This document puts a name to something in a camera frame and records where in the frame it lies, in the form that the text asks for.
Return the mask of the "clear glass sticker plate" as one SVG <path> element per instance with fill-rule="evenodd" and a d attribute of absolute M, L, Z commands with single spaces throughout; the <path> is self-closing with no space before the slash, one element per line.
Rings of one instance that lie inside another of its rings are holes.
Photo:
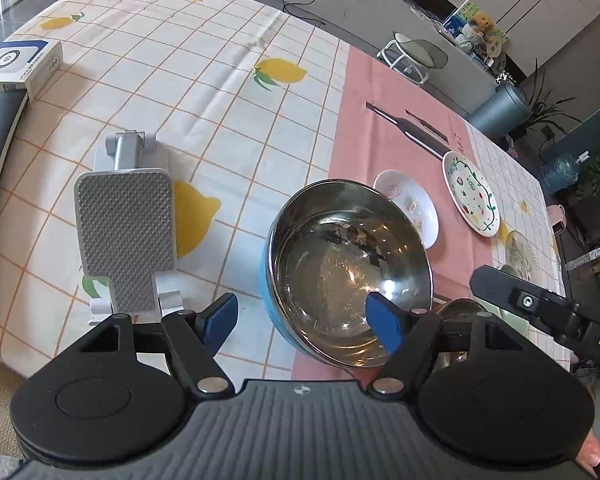
<path fill-rule="evenodd" d="M 518 231 L 509 232 L 507 235 L 505 259 L 518 278 L 535 285 L 540 284 L 541 269 L 538 258 L 529 241 Z"/>

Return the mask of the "blue steel bowl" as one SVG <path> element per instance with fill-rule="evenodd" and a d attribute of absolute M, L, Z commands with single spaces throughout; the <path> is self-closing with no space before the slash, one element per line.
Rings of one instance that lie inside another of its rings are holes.
<path fill-rule="evenodd" d="M 261 294 L 276 330 L 328 365 L 387 361 L 366 321 L 371 292 L 402 310 L 432 306 L 431 266 L 413 223 L 360 182 L 316 181 L 291 196 L 268 230 L 261 262 Z"/>

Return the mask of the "pink small heater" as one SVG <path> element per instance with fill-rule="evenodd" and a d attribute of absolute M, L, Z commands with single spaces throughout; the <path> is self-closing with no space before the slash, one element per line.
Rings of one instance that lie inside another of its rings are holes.
<path fill-rule="evenodd" d="M 561 204 L 548 205 L 546 211 L 554 235 L 557 236 L 564 232 L 567 226 L 567 215 L 564 206 Z"/>

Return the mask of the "small white sticker plate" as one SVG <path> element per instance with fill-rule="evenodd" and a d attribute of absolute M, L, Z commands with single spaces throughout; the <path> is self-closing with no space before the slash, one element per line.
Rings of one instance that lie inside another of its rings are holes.
<path fill-rule="evenodd" d="M 434 246 L 439 235 L 439 219 L 428 193 L 412 177 L 387 169 L 375 178 L 373 188 L 396 204 L 410 219 L 426 249 Z"/>

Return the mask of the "grey phone stand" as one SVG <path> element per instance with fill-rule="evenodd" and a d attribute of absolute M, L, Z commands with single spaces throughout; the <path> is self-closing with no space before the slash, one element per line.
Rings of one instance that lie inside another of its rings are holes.
<path fill-rule="evenodd" d="M 182 293 L 158 287 L 176 253 L 174 183 L 156 136 L 109 133 L 93 169 L 76 178 L 73 201 L 90 324 L 113 314 L 152 323 L 181 310 Z"/>

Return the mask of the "white fruity painted plate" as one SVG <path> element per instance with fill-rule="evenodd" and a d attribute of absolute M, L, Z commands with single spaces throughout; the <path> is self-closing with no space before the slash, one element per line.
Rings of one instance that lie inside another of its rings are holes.
<path fill-rule="evenodd" d="M 498 204 L 477 165 L 465 155 L 449 151 L 442 158 L 442 170 L 452 201 L 468 226 L 483 237 L 498 234 Z"/>

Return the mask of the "blue water jug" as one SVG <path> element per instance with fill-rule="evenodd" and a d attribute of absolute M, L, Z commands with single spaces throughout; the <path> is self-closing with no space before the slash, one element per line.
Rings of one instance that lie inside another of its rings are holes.
<path fill-rule="evenodd" d="M 561 154 L 543 165 L 538 173 L 542 189 L 548 194 L 555 194 L 564 188 L 569 188 L 579 179 L 581 166 L 590 158 L 585 151 L 578 156 L 570 153 Z"/>

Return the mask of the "green potted plant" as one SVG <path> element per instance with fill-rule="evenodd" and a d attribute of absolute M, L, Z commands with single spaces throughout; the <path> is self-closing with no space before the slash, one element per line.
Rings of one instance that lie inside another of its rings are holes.
<path fill-rule="evenodd" d="M 545 72 L 539 68 L 538 61 L 534 61 L 534 71 L 531 78 L 531 92 L 521 89 L 522 96 L 530 110 L 529 117 L 521 123 L 526 130 L 530 130 L 532 127 L 540 125 L 554 127 L 560 132 L 567 134 L 567 130 L 557 122 L 559 117 L 567 118 L 577 124 L 582 122 L 581 119 L 564 110 L 564 105 L 573 101 L 574 96 L 557 101 L 550 100 L 553 89 L 545 89 Z"/>

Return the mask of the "grey trash can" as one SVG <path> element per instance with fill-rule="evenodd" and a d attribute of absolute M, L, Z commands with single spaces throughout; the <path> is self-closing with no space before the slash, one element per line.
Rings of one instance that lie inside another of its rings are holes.
<path fill-rule="evenodd" d="M 468 122 L 492 141 L 501 139 L 532 114 L 524 94 L 506 82 L 468 116 Z"/>

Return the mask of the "lemon checkered tablecloth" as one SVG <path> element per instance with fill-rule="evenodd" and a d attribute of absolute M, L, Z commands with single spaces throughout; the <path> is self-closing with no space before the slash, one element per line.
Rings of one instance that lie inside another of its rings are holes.
<path fill-rule="evenodd" d="M 12 39 L 60 42 L 59 70 L 30 104 L 0 182 L 0 361 L 29 376 L 81 337 L 106 287 L 82 275 L 73 183 L 106 136 L 155 133 L 175 180 L 198 197 L 207 231 L 162 280 L 187 307 L 223 292 L 239 321 L 219 360 L 246 378 L 334 378 L 299 356 L 266 315 L 259 260 L 288 198 L 328 177 L 373 183 L 395 169 L 434 201 L 438 297 L 468 295 L 468 275 L 505 261 L 503 234 L 531 244 L 536 280 L 564 287 L 539 182 L 425 91 L 344 40 L 256 0 L 50 0 Z M 389 115 L 415 115 L 473 160 L 502 214 L 485 238 L 466 223 L 441 165 Z"/>

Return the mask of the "white blue box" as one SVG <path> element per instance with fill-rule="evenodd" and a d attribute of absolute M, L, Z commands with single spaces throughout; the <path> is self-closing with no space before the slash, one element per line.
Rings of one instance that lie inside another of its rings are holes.
<path fill-rule="evenodd" d="M 57 40 L 0 42 L 0 93 L 26 90 L 30 99 L 36 98 L 63 60 Z"/>

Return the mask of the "teddy bear toy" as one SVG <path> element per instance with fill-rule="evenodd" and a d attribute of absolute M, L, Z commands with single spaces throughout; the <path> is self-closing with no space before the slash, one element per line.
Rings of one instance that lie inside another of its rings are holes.
<path fill-rule="evenodd" d="M 477 11 L 470 20 L 471 28 L 476 34 L 486 35 L 493 28 L 493 21 L 482 11 Z"/>

